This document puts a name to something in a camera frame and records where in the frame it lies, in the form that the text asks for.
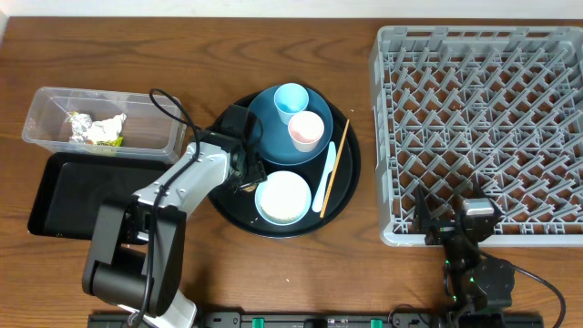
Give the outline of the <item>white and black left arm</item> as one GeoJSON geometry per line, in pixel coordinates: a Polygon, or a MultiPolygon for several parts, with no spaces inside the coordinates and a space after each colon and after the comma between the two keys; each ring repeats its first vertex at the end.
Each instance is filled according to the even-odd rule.
{"type": "Polygon", "coordinates": [[[261,121],[230,105],[215,125],[196,132],[183,156],[130,197],[105,200],[97,212],[85,293],[129,316],[125,325],[190,327],[197,307],[180,290],[189,216],[217,187],[244,189],[265,181],[252,136],[261,121]]]}

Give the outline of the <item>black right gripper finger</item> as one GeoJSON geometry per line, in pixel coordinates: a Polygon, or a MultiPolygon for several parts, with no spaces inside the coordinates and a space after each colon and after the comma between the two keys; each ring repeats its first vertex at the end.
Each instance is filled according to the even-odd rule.
{"type": "Polygon", "coordinates": [[[423,188],[420,185],[416,186],[414,197],[414,228],[418,232],[428,232],[431,223],[431,212],[425,200],[423,188]]]}
{"type": "Polygon", "coordinates": [[[501,210],[487,197],[477,181],[473,182],[473,195],[471,199],[472,214],[500,214],[501,210]]]}

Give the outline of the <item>foil snack wrapper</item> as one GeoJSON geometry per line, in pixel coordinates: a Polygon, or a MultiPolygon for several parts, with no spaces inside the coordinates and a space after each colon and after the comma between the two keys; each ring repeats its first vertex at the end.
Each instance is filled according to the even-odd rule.
{"type": "Polygon", "coordinates": [[[70,143],[88,144],[84,133],[94,121],[88,114],[73,112],[68,121],[71,123],[72,136],[69,138],[70,143]]]}

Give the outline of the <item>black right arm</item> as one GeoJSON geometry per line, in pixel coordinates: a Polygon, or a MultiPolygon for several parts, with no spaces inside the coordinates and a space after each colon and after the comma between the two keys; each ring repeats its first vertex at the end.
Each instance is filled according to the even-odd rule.
{"type": "Polygon", "coordinates": [[[454,304],[433,327],[503,327],[503,310],[512,304],[515,274],[503,260],[487,258],[479,243],[494,234],[502,211],[476,184],[473,196],[461,200],[452,220],[439,220],[429,210],[424,190],[414,192],[414,228],[424,243],[445,251],[445,293],[454,304]]]}

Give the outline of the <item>light blue bowl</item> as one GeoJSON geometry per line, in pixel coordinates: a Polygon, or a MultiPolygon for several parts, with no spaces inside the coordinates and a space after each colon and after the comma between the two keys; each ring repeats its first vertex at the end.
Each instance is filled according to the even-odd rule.
{"type": "Polygon", "coordinates": [[[299,174],[279,170],[270,173],[255,190],[255,207],[267,222],[289,226],[300,221],[312,203],[312,193],[299,174]]]}

